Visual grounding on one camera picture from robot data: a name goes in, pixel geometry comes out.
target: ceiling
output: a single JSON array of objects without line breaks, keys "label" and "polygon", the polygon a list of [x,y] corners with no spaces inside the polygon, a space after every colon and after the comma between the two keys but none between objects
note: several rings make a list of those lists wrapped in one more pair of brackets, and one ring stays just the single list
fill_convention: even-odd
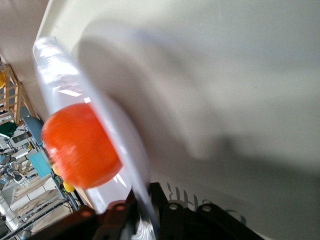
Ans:
[{"label": "ceiling", "polygon": [[48,0],[0,0],[0,56],[22,81],[39,117],[48,113],[37,84],[32,47]]}]

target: white pipe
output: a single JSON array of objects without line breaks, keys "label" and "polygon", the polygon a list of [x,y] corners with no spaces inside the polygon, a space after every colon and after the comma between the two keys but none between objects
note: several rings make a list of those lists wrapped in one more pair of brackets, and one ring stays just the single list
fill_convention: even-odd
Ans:
[{"label": "white pipe", "polygon": [[11,230],[14,231],[19,226],[19,220],[16,214],[9,209],[8,203],[5,201],[4,197],[0,194],[0,212],[6,218],[6,222],[11,227]]}]

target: white plate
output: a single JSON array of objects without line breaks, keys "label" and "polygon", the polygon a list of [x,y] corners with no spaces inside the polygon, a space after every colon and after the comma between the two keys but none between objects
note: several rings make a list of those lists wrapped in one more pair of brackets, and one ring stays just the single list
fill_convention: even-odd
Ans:
[{"label": "white plate", "polygon": [[142,219],[150,220],[157,234],[158,222],[147,191],[150,164],[140,136],[128,115],[110,97],[95,89],[54,39],[37,39],[33,54],[49,113],[53,114],[71,104],[92,102],[93,110],[123,164],[114,179],[88,191],[94,197],[97,210],[104,211],[110,202],[124,200],[132,186],[141,207]]}]

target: wooden ladder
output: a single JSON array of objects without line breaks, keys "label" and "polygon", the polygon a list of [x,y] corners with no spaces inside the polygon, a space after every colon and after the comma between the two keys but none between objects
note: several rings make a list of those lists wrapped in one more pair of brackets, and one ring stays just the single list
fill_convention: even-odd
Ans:
[{"label": "wooden ladder", "polygon": [[5,86],[3,87],[3,93],[0,94],[0,104],[3,104],[3,106],[0,107],[0,111],[7,111],[0,115],[0,119],[5,119],[0,121],[0,125],[12,120],[15,124],[19,125],[21,106],[26,106],[30,116],[35,117],[36,115],[28,98],[27,92],[22,82],[18,80],[11,65],[4,64],[3,67],[0,67],[0,71],[3,71],[5,74]]}]

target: orange ball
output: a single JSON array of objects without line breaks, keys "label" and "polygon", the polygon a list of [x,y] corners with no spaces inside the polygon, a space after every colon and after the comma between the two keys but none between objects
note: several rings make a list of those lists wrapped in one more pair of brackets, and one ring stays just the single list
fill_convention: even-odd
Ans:
[{"label": "orange ball", "polygon": [[97,187],[122,168],[90,104],[73,104],[54,113],[42,128],[42,140],[63,179],[76,187]]}]

